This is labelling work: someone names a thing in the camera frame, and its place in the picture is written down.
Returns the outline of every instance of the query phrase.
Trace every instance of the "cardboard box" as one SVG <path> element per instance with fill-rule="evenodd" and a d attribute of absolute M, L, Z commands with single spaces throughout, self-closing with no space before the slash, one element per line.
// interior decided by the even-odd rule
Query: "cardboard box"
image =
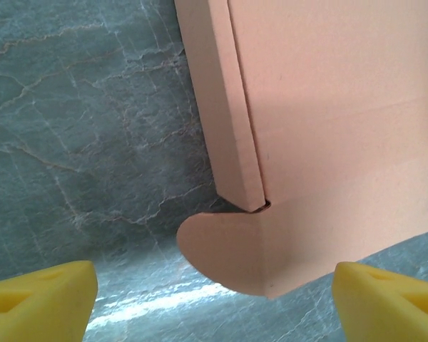
<path fill-rule="evenodd" d="M 184 222 L 191 264 L 274 297 L 428 232 L 428 0 L 175 3 L 216 187 L 249 212 Z"/>

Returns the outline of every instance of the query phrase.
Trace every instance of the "folded cardboard edge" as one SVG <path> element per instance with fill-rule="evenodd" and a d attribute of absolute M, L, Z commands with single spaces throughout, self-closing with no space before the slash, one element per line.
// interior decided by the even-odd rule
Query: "folded cardboard edge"
<path fill-rule="evenodd" d="M 256 214 L 197 214 L 178 245 L 213 281 L 274 298 L 425 232 L 428 155 Z"/>
<path fill-rule="evenodd" d="M 218 194 L 253 212 L 265 205 L 226 0 L 175 0 Z"/>

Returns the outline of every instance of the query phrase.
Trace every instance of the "marble texture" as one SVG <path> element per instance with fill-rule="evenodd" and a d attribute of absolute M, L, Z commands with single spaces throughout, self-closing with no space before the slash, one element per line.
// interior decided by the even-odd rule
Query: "marble texture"
<path fill-rule="evenodd" d="M 172 0 L 0 1 L 0 279 L 93 260 L 85 341 L 343 341 L 331 276 L 267 301 L 184 260 L 220 210 Z M 428 280 L 428 234 L 367 262 Z"/>

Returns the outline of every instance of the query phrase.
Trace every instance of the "gray marble surface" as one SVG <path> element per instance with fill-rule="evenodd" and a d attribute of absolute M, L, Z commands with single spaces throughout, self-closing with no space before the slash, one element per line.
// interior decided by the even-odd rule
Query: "gray marble surface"
<path fill-rule="evenodd" d="M 184 260 L 225 210 L 172 0 L 0 1 L 0 279 L 93 260 L 85 341 L 343 341 L 330 276 L 268 301 Z M 428 280 L 428 234 L 367 262 Z"/>

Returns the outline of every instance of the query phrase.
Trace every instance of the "table surface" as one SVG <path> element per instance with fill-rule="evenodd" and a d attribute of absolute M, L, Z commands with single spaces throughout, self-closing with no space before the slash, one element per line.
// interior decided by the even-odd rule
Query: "table surface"
<path fill-rule="evenodd" d="M 85 341 L 343 341 L 331 275 L 268 301 L 185 261 L 225 210 L 172 0 L 0 1 L 0 279 L 93 260 Z M 365 261 L 428 280 L 428 234 Z"/>

